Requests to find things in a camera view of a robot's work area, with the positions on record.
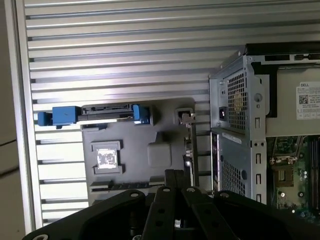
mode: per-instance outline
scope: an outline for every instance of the black plastic mount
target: black plastic mount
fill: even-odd
[[[230,191],[211,198],[197,187],[180,188],[185,184],[181,171],[171,170],[166,176],[167,185],[153,188],[147,196],[137,190],[124,191],[40,228],[24,240],[320,239],[318,226],[293,214]]]

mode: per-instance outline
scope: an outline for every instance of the silver metal surface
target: silver metal surface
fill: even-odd
[[[16,4],[14,1],[5,2],[6,24],[8,31],[8,44],[11,66],[11,80],[13,89],[14,115],[16,139],[19,155],[19,170],[21,178],[22,204],[24,213],[24,227],[27,233],[35,226],[34,202],[32,183],[30,178],[30,156],[28,150],[28,134],[24,106],[24,89],[22,78],[22,65],[20,60],[18,24]]]
[[[320,40],[316,0],[5,3],[27,233],[55,220],[42,203],[87,198],[80,126],[39,127],[37,112],[191,97],[197,135],[209,135],[208,78],[238,45]],[[209,144],[199,149],[203,156],[210,151]],[[57,164],[66,169],[55,175]]]
[[[266,203],[266,109],[269,109],[266,94],[269,83],[268,79],[260,81],[255,76],[251,65],[254,57],[238,55],[238,52],[233,55],[229,65],[221,65],[221,70],[212,76],[210,84],[211,88],[218,88],[217,96],[211,96],[211,111],[215,112],[211,113],[214,117],[212,122],[216,121],[221,126],[217,132],[220,134],[218,185],[220,190],[229,190]],[[227,108],[225,120],[220,119],[220,107]]]

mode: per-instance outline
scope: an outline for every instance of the sticker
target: sticker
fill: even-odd
[[[296,87],[296,119],[320,119],[320,81],[300,82]]]
[[[116,149],[98,149],[96,157],[98,169],[116,169],[118,167]]]
[[[226,134],[226,133],[222,133],[222,137],[225,137],[226,139],[229,139],[237,144],[242,144],[242,141],[240,138],[237,138],[235,136],[232,136],[232,135],[229,135],[229,134]]]

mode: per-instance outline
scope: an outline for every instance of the blue plastic tab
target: blue plastic tab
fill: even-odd
[[[81,108],[78,106],[60,106],[52,108],[52,124],[55,126],[66,126],[76,124]]]
[[[38,112],[38,125],[39,126],[52,126],[52,113]]]

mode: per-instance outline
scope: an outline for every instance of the qr code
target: qr code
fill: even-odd
[[[299,95],[299,104],[308,104],[309,98],[308,95]]]

